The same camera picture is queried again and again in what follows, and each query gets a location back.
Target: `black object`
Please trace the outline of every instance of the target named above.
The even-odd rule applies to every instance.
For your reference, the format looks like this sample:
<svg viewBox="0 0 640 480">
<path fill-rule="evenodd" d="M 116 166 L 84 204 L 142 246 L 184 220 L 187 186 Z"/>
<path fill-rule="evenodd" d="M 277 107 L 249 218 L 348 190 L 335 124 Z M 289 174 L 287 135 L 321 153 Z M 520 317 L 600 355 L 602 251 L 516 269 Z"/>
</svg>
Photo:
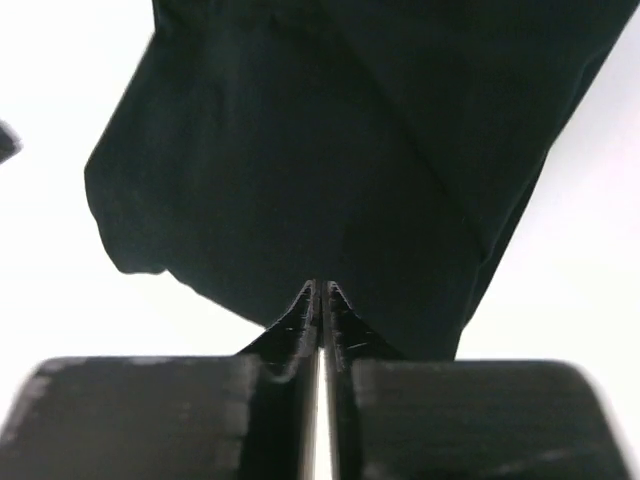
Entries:
<svg viewBox="0 0 640 480">
<path fill-rule="evenodd" d="M 9 126 L 0 122 L 0 163 L 4 163 L 16 155 L 21 149 L 20 142 L 9 129 Z"/>
<path fill-rule="evenodd" d="M 155 0 L 85 170 L 125 273 L 262 325 L 308 278 L 451 360 L 638 0 Z"/>
<path fill-rule="evenodd" d="M 334 480 L 630 478 L 573 368 L 404 361 L 319 282 L 233 357 L 45 362 L 0 437 L 0 478 L 308 478 L 321 337 Z"/>
</svg>

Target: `white background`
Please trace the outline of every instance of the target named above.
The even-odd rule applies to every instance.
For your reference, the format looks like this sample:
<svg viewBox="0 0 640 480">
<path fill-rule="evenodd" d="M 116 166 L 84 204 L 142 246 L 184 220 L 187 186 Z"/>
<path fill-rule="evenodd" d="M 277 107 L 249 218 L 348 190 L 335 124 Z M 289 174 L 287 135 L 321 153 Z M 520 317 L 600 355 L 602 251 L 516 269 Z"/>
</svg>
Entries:
<svg viewBox="0 0 640 480">
<path fill-rule="evenodd" d="M 83 167 L 153 29 L 150 0 L 0 0 L 0 420 L 55 355 L 231 354 L 261 330 L 168 275 L 124 276 Z M 556 143 L 459 358 L 587 372 L 640 478 L 640 15 Z"/>
</svg>

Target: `white surface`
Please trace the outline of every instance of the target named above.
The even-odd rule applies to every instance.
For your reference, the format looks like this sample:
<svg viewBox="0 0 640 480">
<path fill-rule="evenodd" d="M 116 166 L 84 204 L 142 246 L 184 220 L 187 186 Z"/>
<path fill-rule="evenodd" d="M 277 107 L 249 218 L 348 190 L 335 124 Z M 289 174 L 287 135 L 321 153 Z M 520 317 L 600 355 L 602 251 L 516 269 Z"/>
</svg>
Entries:
<svg viewBox="0 0 640 480">
<path fill-rule="evenodd" d="M 149 0 L 0 0 L 0 116 L 25 145 L 0 167 L 0 417 L 46 357 L 227 354 L 260 333 L 167 275 L 119 274 L 86 207 L 84 163 L 151 31 Z M 636 15 L 555 145 L 459 355 L 580 365 L 638 474 L 639 58 Z"/>
</svg>

